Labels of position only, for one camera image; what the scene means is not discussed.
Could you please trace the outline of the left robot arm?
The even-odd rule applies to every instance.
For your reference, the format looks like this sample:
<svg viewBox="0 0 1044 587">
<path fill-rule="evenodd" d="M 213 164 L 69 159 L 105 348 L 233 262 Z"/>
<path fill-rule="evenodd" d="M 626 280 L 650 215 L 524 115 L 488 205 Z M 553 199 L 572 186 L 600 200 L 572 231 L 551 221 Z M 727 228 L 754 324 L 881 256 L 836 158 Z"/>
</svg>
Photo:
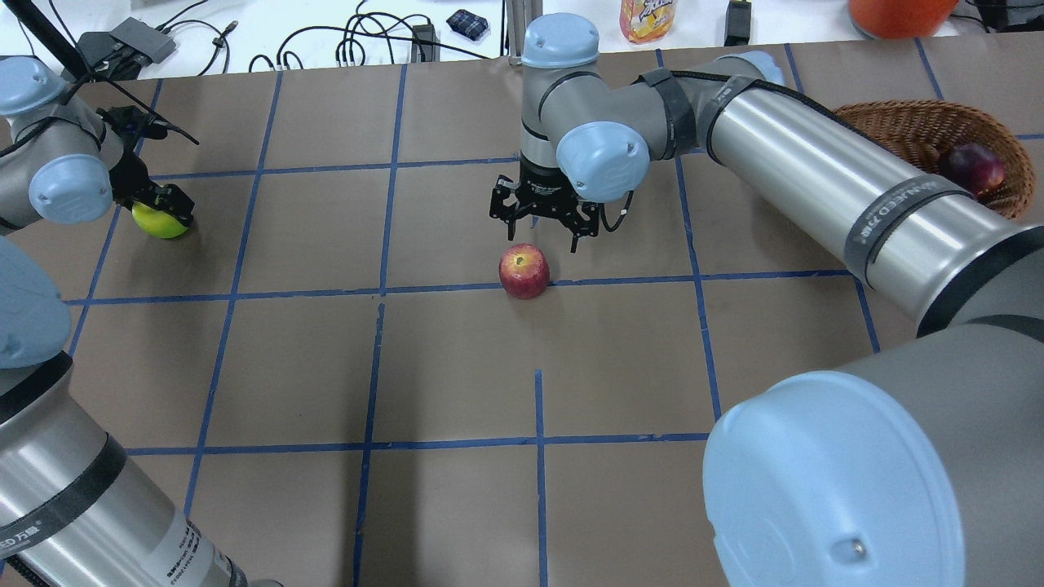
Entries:
<svg viewBox="0 0 1044 587">
<path fill-rule="evenodd" d="M 11 232 L 89 224 L 113 205 L 192 222 L 135 152 L 170 123 L 145 108 L 93 111 L 41 60 L 2 58 L 2 561 L 38 586 L 272 586 L 244 571 L 70 395 L 73 324 L 55 282 Z"/>
</svg>

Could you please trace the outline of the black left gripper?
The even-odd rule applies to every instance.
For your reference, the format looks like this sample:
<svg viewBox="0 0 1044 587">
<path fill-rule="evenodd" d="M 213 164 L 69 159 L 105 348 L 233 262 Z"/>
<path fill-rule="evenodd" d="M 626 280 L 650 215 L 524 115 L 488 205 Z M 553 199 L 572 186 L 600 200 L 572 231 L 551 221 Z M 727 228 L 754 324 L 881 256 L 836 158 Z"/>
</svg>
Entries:
<svg viewBox="0 0 1044 587">
<path fill-rule="evenodd" d="M 143 203 L 155 210 L 165 211 L 192 227 L 194 201 L 173 183 L 160 185 L 148 174 L 144 162 L 132 152 L 122 152 L 109 171 L 109 182 L 117 205 L 130 211 L 134 203 Z"/>
</svg>

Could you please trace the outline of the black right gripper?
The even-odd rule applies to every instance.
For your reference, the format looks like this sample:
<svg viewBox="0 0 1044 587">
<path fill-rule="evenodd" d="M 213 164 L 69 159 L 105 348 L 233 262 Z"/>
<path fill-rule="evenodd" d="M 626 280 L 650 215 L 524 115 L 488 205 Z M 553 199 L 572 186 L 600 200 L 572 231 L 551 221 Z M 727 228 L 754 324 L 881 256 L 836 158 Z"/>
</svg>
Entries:
<svg viewBox="0 0 1044 587">
<path fill-rule="evenodd" d="M 560 168 L 522 159 L 518 182 L 500 175 L 493 185 L 489 217 L 506 224 L 507 240 L 514 241 L 518 222 L 526 216 L 563 224 L 571 233 L 571 254 L 577 252 L 584 233 L 599 232 L 596 203 L 582 201 Z"/>
</svg>

